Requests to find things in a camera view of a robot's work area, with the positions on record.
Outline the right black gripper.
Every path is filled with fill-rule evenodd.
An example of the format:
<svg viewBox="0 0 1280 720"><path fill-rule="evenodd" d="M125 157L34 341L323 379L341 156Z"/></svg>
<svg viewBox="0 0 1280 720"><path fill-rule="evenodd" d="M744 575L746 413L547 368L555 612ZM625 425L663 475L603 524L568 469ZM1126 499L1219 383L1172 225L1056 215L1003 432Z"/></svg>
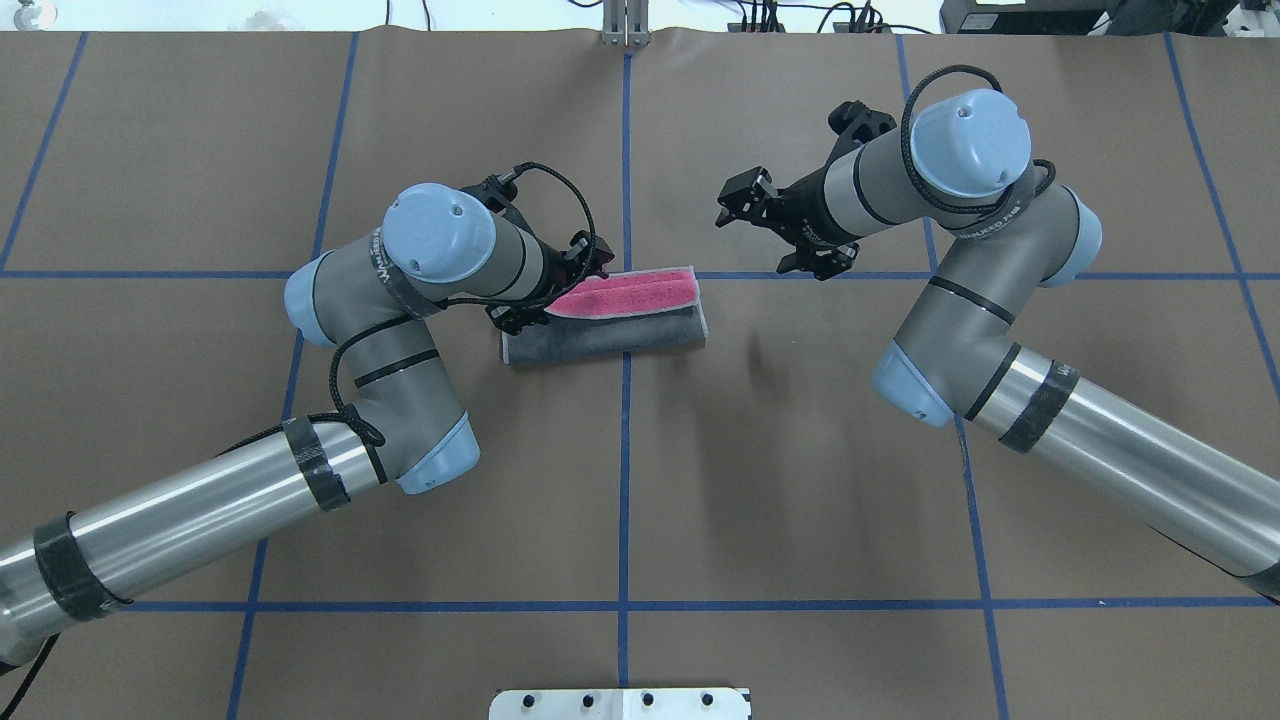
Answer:
<svg viewBox="0 0 1280 720"><path fill-rule="evenodd" d="M767 206L774 232L794 247L780 259L776 272L809 273L828 281L850 272L859 254L859 237L844 229L826 201L826 170L814 170L781 190L774 187L765 168L751 168L724 182L719 192L721 210L716 228L733 222L769 229Z"/></svg>

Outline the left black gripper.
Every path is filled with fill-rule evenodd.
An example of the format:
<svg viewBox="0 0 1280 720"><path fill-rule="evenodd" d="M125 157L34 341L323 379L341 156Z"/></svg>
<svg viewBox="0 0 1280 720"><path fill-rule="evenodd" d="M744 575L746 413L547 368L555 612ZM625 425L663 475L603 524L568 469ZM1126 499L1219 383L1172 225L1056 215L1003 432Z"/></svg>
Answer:
<svg viewBox="0 0 1280 720"><path fill-rule="evenodd" d="M526 268L532 266L532 260L539 260L541 265L535 284L520 300L522 304L544 307L589 277L608 277L607 265L613 261L613 250L593 232L576 232L566 250L556 250L538 238L532 241L535 250L529 255Z"/></svg>

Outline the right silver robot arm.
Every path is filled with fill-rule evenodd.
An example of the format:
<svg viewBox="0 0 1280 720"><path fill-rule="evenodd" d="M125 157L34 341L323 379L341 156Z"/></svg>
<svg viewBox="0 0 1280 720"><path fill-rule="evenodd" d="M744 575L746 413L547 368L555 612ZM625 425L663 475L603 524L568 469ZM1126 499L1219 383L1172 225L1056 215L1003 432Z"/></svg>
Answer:
<svg viewBox="0 0 1280 720"><path fill-rule="evenodd" d="M876 364L890 404L933 427L965 420L1010 454L1103 496L1251 593L1277 602L1277 480L1100 386L1034 346L1025 314L1073 283L1103 228L1038 159L1023 111L987 86L899 118L863 102L829 115L814 170L731 176L718 225L748 223L788 246L778 273L847 273L868 240L913 222L950 237Z"/></svg>

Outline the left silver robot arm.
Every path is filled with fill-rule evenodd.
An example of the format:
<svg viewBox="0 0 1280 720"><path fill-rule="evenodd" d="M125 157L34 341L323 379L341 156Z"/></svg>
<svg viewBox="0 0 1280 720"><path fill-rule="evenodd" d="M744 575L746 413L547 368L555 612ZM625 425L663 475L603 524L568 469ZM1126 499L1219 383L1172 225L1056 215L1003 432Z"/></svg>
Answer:
<svg viewBox="0 0 1280 720"><path fill-rule="evenodd" d="M477 437L429 319L475 307L515 334L611 260L581 190L564 187L577 232L547 242L516 208L516 179L413 184L364 234L294 272L284 305L300 341L328 354L325 401L293 404L273 428L5 548L3 670L370 489L422 493L474 468Z"/></svg>

